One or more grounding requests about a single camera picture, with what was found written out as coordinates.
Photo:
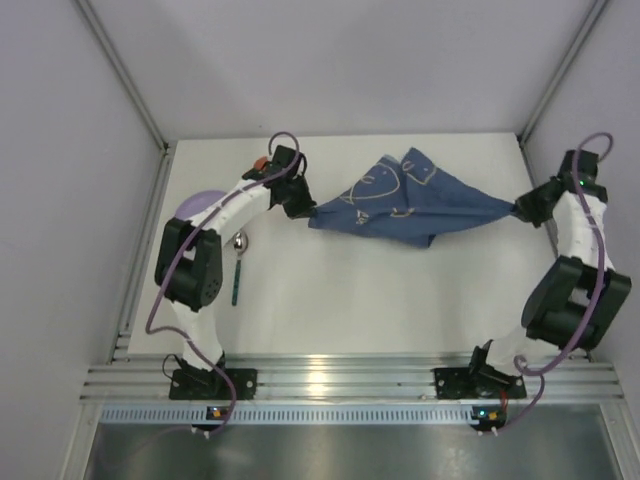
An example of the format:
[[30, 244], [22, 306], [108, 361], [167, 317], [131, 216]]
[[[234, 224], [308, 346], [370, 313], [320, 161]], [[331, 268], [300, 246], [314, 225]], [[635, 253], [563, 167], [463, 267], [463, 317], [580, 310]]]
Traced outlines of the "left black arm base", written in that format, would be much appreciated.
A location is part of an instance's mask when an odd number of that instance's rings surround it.
[[[258, 385], [258, 371], [252, 368], [227, 368], [225, 359], [218, 366], [235, 388], [238, 400], [252, 400]], [[228, 382], [214, 370], [197, 369], [175, 354], [165, 357], [162, 372], [170, 380], [168, 397], [177, 401], [231, 400]]]

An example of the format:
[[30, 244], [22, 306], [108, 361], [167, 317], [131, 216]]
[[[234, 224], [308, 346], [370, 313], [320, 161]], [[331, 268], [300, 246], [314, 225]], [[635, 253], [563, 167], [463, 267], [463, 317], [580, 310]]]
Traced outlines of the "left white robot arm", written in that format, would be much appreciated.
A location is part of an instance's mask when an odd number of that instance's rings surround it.
[[183, 340], [182, 358], [188, 365], [217, 369], [224, 349], [212, 304], [223, 286], [223, 247], [254, 217], [277, 205], [291, 219], [314, 212], [316, 203], [303, 175], [243, 179], [204, 210], [171, 218], [162, 234], [154, 272], [159, 292], [145, 333], [175, 333]]

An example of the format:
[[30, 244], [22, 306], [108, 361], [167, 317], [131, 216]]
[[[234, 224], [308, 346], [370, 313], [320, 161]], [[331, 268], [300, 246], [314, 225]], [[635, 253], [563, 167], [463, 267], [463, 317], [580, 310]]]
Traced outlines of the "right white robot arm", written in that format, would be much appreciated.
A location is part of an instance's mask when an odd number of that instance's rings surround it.
[[581, 180], [538, 205], [555, 221], [558, 256], [525, 303], [522, 329], [477, 348], [475, 371], [502, 381], [544, 375], [598, 346], [632, 287], [606, 250], [607, 203], [605, 188]]

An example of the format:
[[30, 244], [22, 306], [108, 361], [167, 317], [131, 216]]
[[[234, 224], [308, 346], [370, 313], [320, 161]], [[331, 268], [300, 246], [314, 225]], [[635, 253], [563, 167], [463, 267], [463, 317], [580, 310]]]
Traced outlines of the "blue fish-print cloth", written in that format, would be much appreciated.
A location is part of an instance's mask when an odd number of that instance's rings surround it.
[[412, 147], [400, 160], [380, 158], [346, 191], [318, 206], [308, 227], [428, 248], [439, 235], [501, 220], [513, 207]]

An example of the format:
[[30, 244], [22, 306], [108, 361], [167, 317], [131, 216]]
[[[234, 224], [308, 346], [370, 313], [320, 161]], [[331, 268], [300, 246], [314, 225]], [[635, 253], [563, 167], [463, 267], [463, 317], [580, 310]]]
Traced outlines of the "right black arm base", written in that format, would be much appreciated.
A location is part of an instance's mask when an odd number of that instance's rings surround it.
[[476, 346], [465, 367], [440, 367], [433, 370], [436, 397], [439, 400], [520, 400], [527, 397], [524, 380], [507, 375], [487, 363], [491, 341]]

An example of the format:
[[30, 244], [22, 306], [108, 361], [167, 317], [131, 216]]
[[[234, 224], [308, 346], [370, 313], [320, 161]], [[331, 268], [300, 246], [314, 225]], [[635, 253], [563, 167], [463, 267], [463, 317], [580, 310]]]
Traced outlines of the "purple plastic plate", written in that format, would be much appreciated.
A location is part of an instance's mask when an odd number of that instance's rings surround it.
[[181, 202], [176, 209], [175, 217], [180, 220], [187, 220], [190, 217], [206, 210], [225, 195], [226, 193], [220, 190], [203, 190], [194, 193]]

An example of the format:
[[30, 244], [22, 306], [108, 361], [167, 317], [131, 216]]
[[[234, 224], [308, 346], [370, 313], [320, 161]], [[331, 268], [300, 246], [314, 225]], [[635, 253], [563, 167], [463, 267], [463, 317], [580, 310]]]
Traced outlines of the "aluminium frame rail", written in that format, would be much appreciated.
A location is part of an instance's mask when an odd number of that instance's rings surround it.
[[[230, 355], [230, 368], [257, 372], [257, 400], [342, 403], [389, 400], [433, 402], [434, 371], [461, 367], [463, 355]], [[80, 398], [86, 402], [154, 402], [168, 397], [172, 360], [130, 355], [89, 368]], [[623, 400], [614, 367], [578, 355], [546, 374], [546, 403], [599, 403]]]

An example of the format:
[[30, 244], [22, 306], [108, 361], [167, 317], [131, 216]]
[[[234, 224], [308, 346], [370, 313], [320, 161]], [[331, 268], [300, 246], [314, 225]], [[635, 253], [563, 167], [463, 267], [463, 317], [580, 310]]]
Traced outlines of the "orange plastic cup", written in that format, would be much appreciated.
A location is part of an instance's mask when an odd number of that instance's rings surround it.
[[262, 171], [269, 164], [269, 158], [267, 156], [260, 157], [254, 162], [253, 168]]

